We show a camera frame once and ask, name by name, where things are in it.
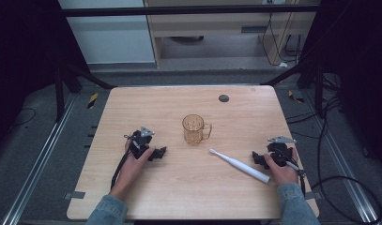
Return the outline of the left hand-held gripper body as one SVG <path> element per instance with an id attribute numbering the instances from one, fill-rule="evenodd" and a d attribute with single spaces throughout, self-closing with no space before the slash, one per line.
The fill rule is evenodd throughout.
<path id="1" fill-rule="evenodd" d="M 154 134 L 154 131 L 141 127 L 141 129 L 135 130 L 131 135 L 125 135 L 125 138 L 130 141 L 127 149 L 138 159 L 149 148 Z"/>

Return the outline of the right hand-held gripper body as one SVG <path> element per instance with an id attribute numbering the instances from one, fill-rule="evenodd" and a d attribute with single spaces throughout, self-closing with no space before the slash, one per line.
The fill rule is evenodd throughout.
<path id="1" fill-rule="evenodd" d="M 293 165 L 297 164 L 293 158 L 293 148 L 287 146 L 288 143 L 296 143 L 297 141 L 295 139 L 281 135 L 274 138 L 268 138 L 267 141 L 269 142 L 267 150 L 278 166 L 284 167 L 288 163 L 292 163 Z"/>

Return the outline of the person's right hand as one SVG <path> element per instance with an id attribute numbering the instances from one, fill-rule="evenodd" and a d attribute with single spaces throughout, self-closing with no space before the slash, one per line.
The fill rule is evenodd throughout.
<path id="1" fill-rule="evenodd" d="M 298 183 L 298 173 L 293 168 L 290 166 L 278 166 L 269 154 L 264 154 L 264 158 L 278 186 L 288 183 Z"/>

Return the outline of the person's left hand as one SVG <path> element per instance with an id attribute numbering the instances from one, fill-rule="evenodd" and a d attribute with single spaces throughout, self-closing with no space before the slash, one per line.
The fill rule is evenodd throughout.
<path id="1" fill-rule="evenodd" d="M 133 154 L 129 154 L 120 169 L 115 187 L 122 190 L 129 188 L 130 185 L 136 180 L 153 152 L 154 148 L 148 148 L 139 158 L 136 158 Z"/>

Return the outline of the white electric toothbrush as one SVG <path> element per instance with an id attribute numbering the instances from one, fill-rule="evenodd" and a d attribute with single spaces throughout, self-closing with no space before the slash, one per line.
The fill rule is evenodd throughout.
<path id="1" fill-rule="evenodd" d="M 230 165 L 232 165 L 233 167 L 241 170 L 242 172 L 252 176 L 253 178 L 267 184 L 270 180 L 270 177 L 262 172 L 259 172 L 257 171 L 256 169 L 252 168 L 251 166 L 235 159 L 235 158 L 231 158 L 231 157 L 228 157 L 218 151 L 216 151 L 215 149 L 213 148 L 210 148 L 209 149 L 209 152 L 213 155 L 216 155 L 220 158 L 222 158 L 223 160 L 227 161 Z"/>

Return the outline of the amber glass mug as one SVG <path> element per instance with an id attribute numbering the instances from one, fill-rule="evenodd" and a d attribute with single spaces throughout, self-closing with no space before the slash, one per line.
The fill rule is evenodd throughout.
<path id="1" fill-rule="evenodd" d="M 189 145 L 197 145 L 201 141 L 208 140 L 212 131 L 212 125 L 206 123 L 198 114 L 186 115 L 182 120 L 182 127 L 184 140 Z"/>

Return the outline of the yellow black striped tape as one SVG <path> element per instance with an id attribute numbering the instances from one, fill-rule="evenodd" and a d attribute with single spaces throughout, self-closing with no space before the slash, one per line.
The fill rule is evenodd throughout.
<path id="1" fill-rule="evenodd" d="M 91 95 L 91 97 L 90 97 L 90 99 L 88 101 L 87 107 L 86 107 L 87 109 L 92 109 L 93 108 L 93 106 L 95 105 L 95 102 L 96 102 L 98 96 L 99 96 L 99 93 L 93 93 Z"/>
<path id="2" fill-rule="evenodd" d="M 304 97 L 299 90 L 289 90 L 288 96 L 291 99 L 293 99 L 295 102 L 298 102 L 298 103 L 304 103 L 305 102 Z"/>

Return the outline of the black metal stand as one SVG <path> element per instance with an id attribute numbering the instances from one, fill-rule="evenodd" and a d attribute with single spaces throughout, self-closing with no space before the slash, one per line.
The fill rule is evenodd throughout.
<path id="1" fill-rule="evenodd" d="M 108 84 L 96 77 L 90 72 L 85 71 L 79 67 L 74 66 L 66 60 L 59 61 L 55 67 L 54 84 L 56 96 L 56 122 L 59 122 L 65 112 L 64 100 L 64 86 L 66 86 L 71 93 L 80 93 L 82 85 L 77 77 L 80 76 L 86 80 L 96 84 L 103 89 L 113 89 L 114 85 Z"/>
<path id="2" fill-rule="evenodd" d="M 281 75 L 262 85 L 274 86 L 292 75 L 299 74 L 297 86 L 301 89 L 314 83 L 314 108 L 320 117 L 323 116 L 323 67 L 318 61 L 299 62 L 296 66 L 286 70 Z"/>

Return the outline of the white cabinet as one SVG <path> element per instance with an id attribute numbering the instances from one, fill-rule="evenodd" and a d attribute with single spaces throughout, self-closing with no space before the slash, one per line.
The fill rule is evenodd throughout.
<path id="1" fill-rule="evenodd" d="M 143 0 L 58 0 L 62 9 L 142 8 Z M 88 65 L 154 63 L 146 16 L 68 17 Z"/>

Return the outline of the black curtain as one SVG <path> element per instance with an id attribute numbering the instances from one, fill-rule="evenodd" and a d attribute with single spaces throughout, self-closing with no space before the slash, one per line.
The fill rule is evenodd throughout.
<path id="1" fill-rule="evenodd" d="M 382 165 L 382 0 L 320 0 L 305 46 L 340 97 L 368 154 Z"/>
<path id="2" fill-rule="evenodd" d="M 88 70 L 68 21 L 45 14 L 60 8 L 58 0 L 0 0 L 0 144 L 24 99 L 54 83 L 54 66 L 41 43 L 45 37 L 69 63 Z"/>

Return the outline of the aluminium floor rail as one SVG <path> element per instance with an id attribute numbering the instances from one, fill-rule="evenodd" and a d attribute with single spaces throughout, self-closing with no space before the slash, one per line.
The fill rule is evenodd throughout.
<path id="1" fill-rule="evenodd" d="M 23 186 L 17 195 L 14 203 L 10 206 L 8 212 L 4 216 L 1 225 L 17 225 L 25 207 L 27 206 L 30 197 L 32 196 L 39 178 L 41 177 L 47 162 L 59 140 L 61 133 L 68 122 L 69 116 L 72 112 L 73 105 L 76 101 L 77 94 L 69 94 L 69 99 L 65 103 L 64 112 L 61 118 L 54 123 L 53 128 L 43 144 L 43 147 L 38 154 L 38 157 L 33 164 L 30 173 L 27 175 Z"/>
<path id="2" fill-rule="evenodd" d="M 355 182 L 356 176 L 340 152 L 337 143 L 329 131 L 329 125 L 326 120 L 317 115 L 315 117 L 315 121 L 317 122 L 317 125 L 322 128 L 322 140 L 325 143 L 338 172 L 344 177 L 344 184 L 359 212 L 361 220 L 365 223 L 378 220 L 378 214 L 374 210 L 371 202 L 368 200 L 365 189 L 361 184 Z"/>

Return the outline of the black horizontal frame bar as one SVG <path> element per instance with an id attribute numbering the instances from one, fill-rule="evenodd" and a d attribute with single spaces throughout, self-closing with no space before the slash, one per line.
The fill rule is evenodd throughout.
<path id="1" fill-rule="evenodd" d="M 222 13 L 273 13 L 314 12 L 319 4 L 307 5 L 239 5 L 239 6 L 185 6 L 185 7 L 118 7 L 61 9 L 58 14 L 65 17 L 143 16 L 143 15 L 188 15 Z"/>

